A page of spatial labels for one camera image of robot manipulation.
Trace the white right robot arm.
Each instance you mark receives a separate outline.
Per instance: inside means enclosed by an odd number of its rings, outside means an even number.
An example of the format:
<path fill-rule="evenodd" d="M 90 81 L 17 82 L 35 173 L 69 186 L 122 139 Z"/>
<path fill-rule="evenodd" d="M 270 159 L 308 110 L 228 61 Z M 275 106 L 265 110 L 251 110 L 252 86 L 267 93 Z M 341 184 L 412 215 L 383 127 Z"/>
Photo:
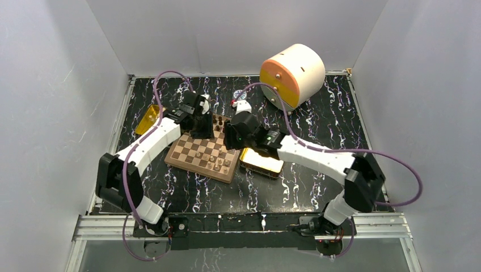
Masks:
<path fill-rule="evenodd" d="M 357 213 L 370 213 L 382 193 L 385 176 L 368 152 L 336 152 L 303 142 L 276 127 L 267 129 L 249 112 L 240 112 L 225 123 L 227 149 L 250 148 L 265 158 L 300 164 L 337 181 L 343 191 L 329 201 L 320 218 L 320 229 L 333 235 Z"/>

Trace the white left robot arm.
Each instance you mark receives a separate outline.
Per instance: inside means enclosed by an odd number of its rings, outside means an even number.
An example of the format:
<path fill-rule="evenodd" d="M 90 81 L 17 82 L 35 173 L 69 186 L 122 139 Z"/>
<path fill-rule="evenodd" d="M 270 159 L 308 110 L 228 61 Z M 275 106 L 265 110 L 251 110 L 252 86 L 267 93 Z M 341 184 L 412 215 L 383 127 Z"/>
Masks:
<path fill-rule="evenodd" d="M 195 138 L 213 137 L 213 113 L 210 96 L 188 92 L 176 109 L 159 114 L 155 124 L 128 147 L 105 153 L 99 160 L 95 194 L 100 199 L 131 213 L 140 225 L 156 236 L 169 229 L 163 209 L 144 195 L 142 174 L 151 162 L 184 133 Z"/>

